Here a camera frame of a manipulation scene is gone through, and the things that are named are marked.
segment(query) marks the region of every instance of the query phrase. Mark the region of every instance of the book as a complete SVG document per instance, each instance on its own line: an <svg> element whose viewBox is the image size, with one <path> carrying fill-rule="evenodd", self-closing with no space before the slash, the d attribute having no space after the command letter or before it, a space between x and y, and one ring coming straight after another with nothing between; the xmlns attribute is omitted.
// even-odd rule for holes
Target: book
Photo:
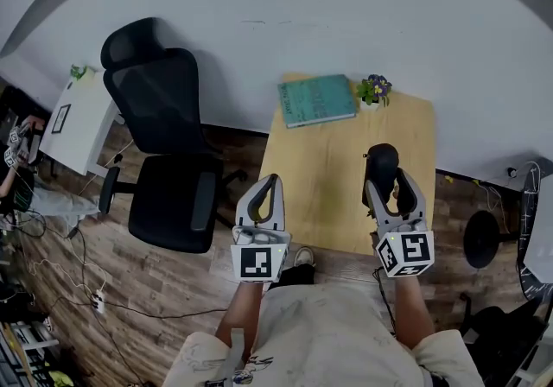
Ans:
<svg viewBox="0 0 553 387"><path fill-rule="evenodd" d="M355 102L345 75L327 75L278 85L287 128L355 117Z"/></svg>

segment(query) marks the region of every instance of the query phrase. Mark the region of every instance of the electrical outlet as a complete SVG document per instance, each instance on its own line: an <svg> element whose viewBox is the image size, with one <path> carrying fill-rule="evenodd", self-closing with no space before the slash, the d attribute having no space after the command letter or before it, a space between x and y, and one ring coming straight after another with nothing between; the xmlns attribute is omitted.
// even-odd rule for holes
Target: electrical outlet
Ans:
<svg viewBox="0 0 553 387"><path fill-rule="evenodd" d="M105 312L105 298L104 293L100 289L96 290L96 293L92 295L92 305L99 314Z"/></svg>

